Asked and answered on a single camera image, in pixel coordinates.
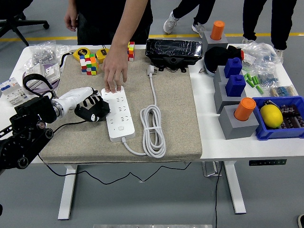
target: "power strip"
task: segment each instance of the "power strip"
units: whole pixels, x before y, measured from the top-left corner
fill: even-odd
[[[131,139],[135,137],[135,128],[131,117],[127,97],[122,86],[121,91],[107,93],[101,90],[104,101],[109,103],[110,113],[106,116],[110,140],[120,142],[125,137]]]

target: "tape measure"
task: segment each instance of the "tape measure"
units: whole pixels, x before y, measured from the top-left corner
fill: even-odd
[[[73,53],[73,56],[75,59],[77,59],[79,61],[80,56],[85,56],[85,55],[89,55],[89,54],[91,54],[91,51],[89,49],[87,49],[86,47],[81,47]]]
[[[96,58],[98,59],[99,63],[103,63],[104,62],[104,59],[106,57],[106,54],[109,52],[109,49],[107,48],[102,48],[102,49],[99,49],[97,52],[96,52]]]

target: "person's hand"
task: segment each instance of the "person's hand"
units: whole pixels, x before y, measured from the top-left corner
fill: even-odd
[[[77,8],[75,4],[69,4],[67,7],[66,15],[64,17],[64,21],[66,24],[66,28],[72,32],[76,31],[76,28],[78,27],[77,22]]]
[[[115,84],[117,91],[122,89],[122,82],[120,79],[123,74],[123,82],[127,81],[128,71],[128,53],[125,45],[111,45],[111,48],[104,59],[102,70],[104,71],[104,86],[106,92],[115,93]]]

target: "person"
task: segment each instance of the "person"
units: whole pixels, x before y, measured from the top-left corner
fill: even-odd
[[[127,81],[127,45],[146,44],[153,21],[151,0],[69,0],[64,17],[70,31],[77,29],[78,45],[108,45],[103,62],[106,92],[121,90]]]
[[[197,32],[202,38],[203,32],[205,31],[204,24],[209,20],[214,3],[215,0],[182,0],[179,6],[170,13],[169,18],[165,21],[163,25],[164,32],[166,34],[172,33],[177,21],[199,6],[198,13],[196,17],[194,17],[192,30]]]
[[[254,32],[257,20],[267,0],[245,0],[243,7],[243,44],[257,39]],[[275,53],[283,62],[283,51],[287,48],[286,41],[292,27],[292,15],[296,0],[272,0],[271,42]]]

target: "chair leg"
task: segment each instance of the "chair leg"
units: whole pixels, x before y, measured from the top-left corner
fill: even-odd
[[[19,38],[25,43],[25,45],[28,47],[29,43],[26,41],[24,36],[21,34],[21,32],[18,30],[18,28],[14,25],[12,25],[12,30],[19,36]]]
[[[15,22],[16,26],[26,26],[26,25],[44,25],[48,24],[46,20],[18,20]]]

